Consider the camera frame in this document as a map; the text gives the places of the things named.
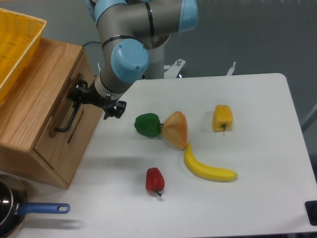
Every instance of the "blue handle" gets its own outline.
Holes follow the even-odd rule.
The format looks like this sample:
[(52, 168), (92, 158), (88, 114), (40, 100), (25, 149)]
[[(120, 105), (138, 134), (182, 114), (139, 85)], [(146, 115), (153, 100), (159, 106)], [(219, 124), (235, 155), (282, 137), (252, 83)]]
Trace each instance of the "blue handle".
[(20, 203), (17, 215), (22, 216), (27, 213), (54, 213), (54, 214), (66, 214), (70, 210), (70, 206), (67, 203), (38, 203), (38, 202), (26, 202)]

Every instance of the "yellow bell pepper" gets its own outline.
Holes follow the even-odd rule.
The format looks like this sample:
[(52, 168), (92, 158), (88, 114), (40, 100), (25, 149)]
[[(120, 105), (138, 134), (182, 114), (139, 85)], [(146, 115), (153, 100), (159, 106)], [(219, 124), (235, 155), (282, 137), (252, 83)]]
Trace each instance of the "yellow bell pepper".
[(228, 130), (233, 122), (233, 115), (228, 105), (217, 105), (213, 117), (212, 128), (216, 132)]

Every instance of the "black metal handle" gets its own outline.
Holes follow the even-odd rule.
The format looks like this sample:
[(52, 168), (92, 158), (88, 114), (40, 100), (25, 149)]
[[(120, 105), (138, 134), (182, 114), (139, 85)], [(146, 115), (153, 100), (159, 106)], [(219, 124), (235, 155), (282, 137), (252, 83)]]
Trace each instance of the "black metal handle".
[(78, 103), (78, 102), (74, 102), (73, 103), (74, 111), (71, 114), (67, 125), (64, 128), (55, 127), (55, 131), (57, 131), (57, 132), (67, 132), (70, 129), (70, 127), (73, 124), (74, 119), (75, 119), (75, 117), (76, 117), (76, 115), (77, 115), (77, 113), (79, 111), (80, 105), (81, 105), (81, 103)]

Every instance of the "yellow basket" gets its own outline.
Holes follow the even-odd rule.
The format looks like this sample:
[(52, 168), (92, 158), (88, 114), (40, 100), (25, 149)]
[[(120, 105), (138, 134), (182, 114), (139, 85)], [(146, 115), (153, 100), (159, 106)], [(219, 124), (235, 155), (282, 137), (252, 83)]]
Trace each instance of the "yellow basket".
[(46, 23), (0, 8), (0, 105), (35, 53)]

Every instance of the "frying pan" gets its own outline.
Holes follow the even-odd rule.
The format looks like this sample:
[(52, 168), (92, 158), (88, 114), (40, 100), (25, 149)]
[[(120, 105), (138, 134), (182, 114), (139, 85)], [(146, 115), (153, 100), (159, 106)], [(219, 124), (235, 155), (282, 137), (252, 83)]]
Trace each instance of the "frying pan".
[(0, 175), (0, 238), (12, 234), (27, 213), (66, 214), (69, 210), (67, 203), (28, 202), (25, 187), (20, 180)]

